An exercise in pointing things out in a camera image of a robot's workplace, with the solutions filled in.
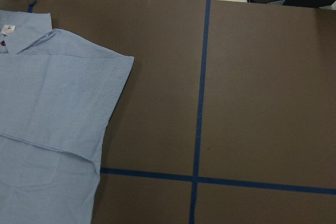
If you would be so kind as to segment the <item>light blue striped shirt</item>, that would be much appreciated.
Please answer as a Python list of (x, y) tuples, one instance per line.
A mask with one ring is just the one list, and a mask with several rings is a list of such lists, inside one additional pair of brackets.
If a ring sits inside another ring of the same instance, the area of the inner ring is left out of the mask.
[(1, 223), (91, 223), (133, 62), (50, 14), (1, 11)]

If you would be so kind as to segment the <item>blue tape grid lines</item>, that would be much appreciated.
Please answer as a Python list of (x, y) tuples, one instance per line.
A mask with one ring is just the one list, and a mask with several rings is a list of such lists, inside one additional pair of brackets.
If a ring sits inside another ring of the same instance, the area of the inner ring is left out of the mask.
[(335, 223), (335, 12), (39, 0), (134, 65), (94, 223)]

